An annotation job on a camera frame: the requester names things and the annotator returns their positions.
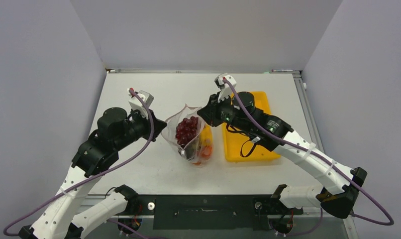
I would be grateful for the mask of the red grape bunch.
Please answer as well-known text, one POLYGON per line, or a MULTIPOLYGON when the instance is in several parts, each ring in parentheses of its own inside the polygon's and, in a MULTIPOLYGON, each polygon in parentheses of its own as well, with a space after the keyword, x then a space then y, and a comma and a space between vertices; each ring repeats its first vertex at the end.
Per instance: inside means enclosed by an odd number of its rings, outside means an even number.
POLYGON ((179 146, 184 147, 191 140, 193 140, 198 131, 199 118, 191 116, 189 118, 183 118, 176 127, 175 139, 179 146))

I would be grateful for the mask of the clear zip top bag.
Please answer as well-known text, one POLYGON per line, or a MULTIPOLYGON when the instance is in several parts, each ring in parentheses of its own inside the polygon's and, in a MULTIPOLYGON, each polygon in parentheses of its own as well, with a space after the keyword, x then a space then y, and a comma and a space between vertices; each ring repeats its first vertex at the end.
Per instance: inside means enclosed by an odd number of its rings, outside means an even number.
POLYGON ((192 165, 208 162, 213 153, 211 127, 198 115, 200 107, 185 105, 168 117, 161 136, 180 158, 192 165))

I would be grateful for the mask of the yellow bell pepper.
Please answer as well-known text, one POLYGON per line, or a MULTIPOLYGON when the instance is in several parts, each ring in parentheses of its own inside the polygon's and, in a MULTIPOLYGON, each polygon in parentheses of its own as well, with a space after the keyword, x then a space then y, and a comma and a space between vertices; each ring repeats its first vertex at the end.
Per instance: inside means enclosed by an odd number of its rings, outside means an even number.
POLYGON ((205 125, 200 132, 200 145, 201 147, 207 147, 213 145, 213 135, 211 131, 211 127, 209 125, 205 125))

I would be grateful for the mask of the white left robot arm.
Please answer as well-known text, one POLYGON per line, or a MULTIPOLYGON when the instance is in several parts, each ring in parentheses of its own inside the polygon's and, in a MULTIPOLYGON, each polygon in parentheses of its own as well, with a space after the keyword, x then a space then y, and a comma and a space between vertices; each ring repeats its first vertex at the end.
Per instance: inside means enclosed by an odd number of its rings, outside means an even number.
POLYGON ((134 213, 138 195, 126 185, 119 186, 111 196, 83 213, 78 214, 77 210, 103 176, 122 166, 118 162, 121 150, 142 138, 147 144, 154 142, 166 125, 148 109, 105 110, 98 119, 97 129, 79 146, 57 194, 40 206, 43 214, 31 225, 23 226, 18 236, 22 239, 82 239, 111 216, 134 213))

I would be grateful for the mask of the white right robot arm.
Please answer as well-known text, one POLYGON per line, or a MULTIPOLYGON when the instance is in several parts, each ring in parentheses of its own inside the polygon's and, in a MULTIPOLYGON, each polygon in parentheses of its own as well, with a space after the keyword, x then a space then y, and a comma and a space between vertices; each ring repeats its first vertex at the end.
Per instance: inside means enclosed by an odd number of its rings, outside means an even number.
POLYGON ((280 185, 271 198, 271 208, 283 213, 288 208, 316 207, 337 218, 347 218, 353 210, 367 172, 350 168, 316 149, 281 118, 255 107, 249 92, 222 98, 210 96, 198 115, 210 126, 227 124, 246 134, 261 147, 273 151, 303 169, 319 186, 280 185))

